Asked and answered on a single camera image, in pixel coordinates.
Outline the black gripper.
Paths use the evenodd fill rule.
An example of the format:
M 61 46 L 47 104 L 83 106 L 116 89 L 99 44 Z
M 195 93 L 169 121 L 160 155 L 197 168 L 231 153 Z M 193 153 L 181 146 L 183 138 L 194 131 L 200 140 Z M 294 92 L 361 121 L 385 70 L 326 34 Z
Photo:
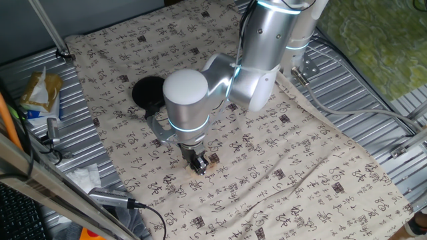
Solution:
M 189 162 L 190 169 L 198 175 L 205 175 L 209 162 L 205 159 L 205 146 L 203 141 L 193 145 L 179 144 L 182 157 Z

